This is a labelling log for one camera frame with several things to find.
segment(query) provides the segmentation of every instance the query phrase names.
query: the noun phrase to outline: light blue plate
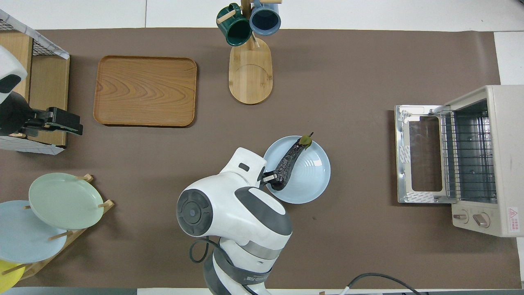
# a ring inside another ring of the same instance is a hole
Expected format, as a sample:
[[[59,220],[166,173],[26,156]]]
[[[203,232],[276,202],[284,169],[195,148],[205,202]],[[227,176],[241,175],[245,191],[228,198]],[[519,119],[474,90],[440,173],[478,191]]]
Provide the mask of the light blue plate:
[[[104,213],[98,208],[104,201],[96,188],[66,173],[49,173],[33,181],[29,202],[42,221],[61,229],[88,228]]]
[[[294,145],[300,136],[287,136],[277,140],[266,151],[266,172],[273,171],[286,152]],[[292,203],[303,204],[318,198],[326,189],[331,176],[331,166],[328,155],[316,143],[303,151],[295,162],[291,178],[286,187],[281,191],[276,191],[267,184],[268,189],[280,200]]]
[[[31,209],[24,209],[28,201],[0,203],[0,259],[29,264],[58,253],[67,237],[49,241],[48,238],[64,232],[41,221]]]

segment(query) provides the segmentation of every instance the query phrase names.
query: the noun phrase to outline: toaster oven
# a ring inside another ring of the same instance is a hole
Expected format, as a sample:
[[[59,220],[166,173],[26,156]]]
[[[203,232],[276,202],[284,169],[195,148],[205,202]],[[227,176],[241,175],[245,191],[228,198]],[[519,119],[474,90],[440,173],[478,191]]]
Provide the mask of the toaster oven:
[[[524,236],[522,110],[523,85],[484,86],[442,106],[395,106],[398,201],[451,203],[454,226]]]

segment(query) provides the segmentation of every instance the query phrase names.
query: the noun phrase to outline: toaster oven door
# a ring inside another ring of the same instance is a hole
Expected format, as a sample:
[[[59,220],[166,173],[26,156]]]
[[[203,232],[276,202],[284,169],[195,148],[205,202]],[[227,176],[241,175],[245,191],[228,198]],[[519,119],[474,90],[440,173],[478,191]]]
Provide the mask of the toaster oven door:
[[[395,106],[398,202],[456,203],[446,190],[446,106]]]

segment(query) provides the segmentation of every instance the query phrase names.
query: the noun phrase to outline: oven knob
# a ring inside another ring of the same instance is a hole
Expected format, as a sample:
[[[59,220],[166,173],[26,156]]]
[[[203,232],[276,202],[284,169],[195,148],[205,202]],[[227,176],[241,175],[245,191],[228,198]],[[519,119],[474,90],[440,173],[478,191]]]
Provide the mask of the oven knob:
[[[473,220],[475,220],[477,225],[480,227],[489,227],[489,216],[484,212],[473,215]]]
[[[453,214],[453,219],[458,219],[462,223],[467,223],[470,220],[470,218],[467,215],[466,210],[461,210],[460,214]]]

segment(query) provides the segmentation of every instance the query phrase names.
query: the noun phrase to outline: brown table mat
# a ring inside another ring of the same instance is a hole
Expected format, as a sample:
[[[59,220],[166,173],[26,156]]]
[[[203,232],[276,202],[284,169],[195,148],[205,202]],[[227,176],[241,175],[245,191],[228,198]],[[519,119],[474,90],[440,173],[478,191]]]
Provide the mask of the brown table mat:
[[[81,116],[84,135],[69,136],[57,156],[1,150],[0,200],[27,199],[45,173],[89,172],[116,206],[18,286],[205,287],[202,266],[188,258],[194,239],[176,221],[180,192],[218,173],[239,146],[263,155],[281,137],[314,131],[331,182],[315,201],[286,205],[294,232],[268,288],[342,289],[370,271],[415,288],[520,288],[514,238],[453,227],[449,205],[396,201],[394,105],[445,103],[498,84],[493,33],[281,30],[264,38],[273,92],[246,106],[229,92],[231,48],[216,28],[41,32],[72,56],[69,110]],[[97,123],[96,69],[106,55],[195,60],[193,124]],[[399,286],[369,278],[357,287]]]

